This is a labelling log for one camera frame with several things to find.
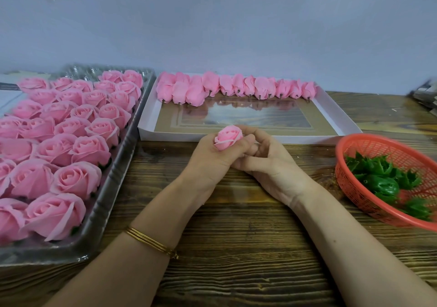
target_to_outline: forearm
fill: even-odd
[[[197,194],[181,178],[168,185],[135,218],[132,227],[174,249],[197,210]],[[121,233],[46,307],[149,306],[169,256]]]
[[[437,293],[379,243],[324,188],[291,205],[348,306],[436,306]]]

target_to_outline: wooden table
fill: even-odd
[[[403,96],[331,92],[364,131],[397,139],[437,160],[437,118]],[[139,142],[105,230],[103,250],[182,171],[195,143]],[[288,145],[402,262],[437,289],[437,233],[399,229],[358,210],[334,178],[333,146]],[[342,306],[336,285],[293,213],[248,175],[231,169],[189,222],[154,306]],[[41,306],[84,263],[0,269],[0,306]]]

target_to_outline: person's right arm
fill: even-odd
[[[265,131],[233,167],[258,180],[302,221],[331,271],[347,306],[437,306],[437,293],[376,240]]]

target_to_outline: person's hand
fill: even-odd
[[[272,197],[290,206],[295,198],[318,186],[275,138],[257,128],[237,126],[243,134],[255,135],[259,144],[253,144],[232,167],[252,175]]]
[[[211,133],[200,139],[190,161],[180,175],[185,184],[189,184],[197,192],[205,195],[210,195],[232,163],[255,145],[255,136],[248,134],[227,149],[219,151],[214,146],[216,136],[217,133]]]

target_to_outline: person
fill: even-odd
[[[437,306],[437,293],[391,254],[268,133],[239,126],[244,138],[223,151],[203,137],[181,175],[131,226],[174,250],[196,210],[229,167],[251,174],[302,221],[347,306]],[[121,233],[46,307],[150,306],[170,256]]]

